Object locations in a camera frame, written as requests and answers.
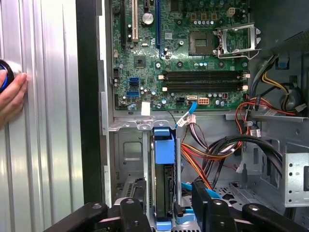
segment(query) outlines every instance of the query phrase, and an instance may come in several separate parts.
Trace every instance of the ribbed metal panel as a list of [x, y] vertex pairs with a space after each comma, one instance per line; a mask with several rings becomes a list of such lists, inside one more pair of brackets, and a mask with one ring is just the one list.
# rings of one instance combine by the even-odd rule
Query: ribbed metal panel
[[1, 57], [28, 73], [0, 130], [0, 232], [41, 232], [84, 204], [74, 0], [2, 0]]

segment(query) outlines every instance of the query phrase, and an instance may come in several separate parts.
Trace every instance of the ram slot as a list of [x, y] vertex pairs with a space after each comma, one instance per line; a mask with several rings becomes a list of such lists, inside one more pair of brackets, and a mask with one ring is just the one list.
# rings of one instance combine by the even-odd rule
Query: ram slot
[[126, 47], [126, 4], [120, 0], [120, 40], [122, 48]]
[[155, 1], [155, 42], [156, 42], [156, 47], [160, 51], [160, 46], [161, 46], [161, 2], [160, 0]]
[[132, 41], [139, 41], [138, 0], [132, 0]]
[[197, 80], [237, 80], [241, 73], [238, 71], [202, 71], [202, 72], [164, 72], [168, 81], [197, 81]]
[[230, 92], [241, 90], [241, 83], [238, 82], [220, 82], [220, 83], [205, 83], [205, 82], [194, 82], [194, 83], [183, 83], [183, 82], [168, 82], [168, 92], [207, 92], [207, 91], [218, 91], [218, 92]]

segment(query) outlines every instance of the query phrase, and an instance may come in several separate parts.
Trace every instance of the blue drive bracket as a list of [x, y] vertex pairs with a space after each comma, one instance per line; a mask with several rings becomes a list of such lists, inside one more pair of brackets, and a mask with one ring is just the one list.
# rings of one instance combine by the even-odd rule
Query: blue drive bracket
[[156, 164], [174, 164], [175, 138], [169, 128], [154, 128]]
[[171, 231], [172, 222], [171, 221], [157, 221], [156, 230], [157, 231]]

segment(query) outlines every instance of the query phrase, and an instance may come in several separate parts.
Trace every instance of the motherboard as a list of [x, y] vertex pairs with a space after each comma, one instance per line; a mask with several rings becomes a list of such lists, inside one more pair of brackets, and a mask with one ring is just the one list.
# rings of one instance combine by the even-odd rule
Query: motherboard
[[[112, 0], [116, 110], [236, 108], [248, 89], [248, 0]], [[219, 57], [219, 48], [228, 53]]]

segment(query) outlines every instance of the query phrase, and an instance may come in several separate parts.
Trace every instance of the finger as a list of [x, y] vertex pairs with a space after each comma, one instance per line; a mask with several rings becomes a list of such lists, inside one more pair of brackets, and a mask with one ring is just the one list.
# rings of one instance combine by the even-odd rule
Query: finger
[[9, 115], [7, 115], [4, 119], [3, 119], [3, 123], [7, 123], [13, 119], [15, 119], [19, 114], [20, 112], [22, 111], [24, 107], [24, 103], [20, 103], [19, 106], [17, 108], [15, 108]]
[[15, 98], [26, 79], [27, 74], [19, 74], [13, 80], [13, 82], [0, 94], [0, 110]]
[[6, 74], [7, 74], [6, 70], [0, 70], [0, 88], [2, 87], [5, 81]]
[[2, 115], [7, 115], [10, 112], [14, 111], [15, 108], [17, 108], [19, 106], [19, 104], [21, 102], [24, 101], [24, 94], [27, 90], [27, 81], [24, 82], [24, 84], [22, 85], [22, 87], [20, 88], [18, 94], [14, 97], [14, 99], [9, 102], [2, 110], [1, 110], [1, 114]]

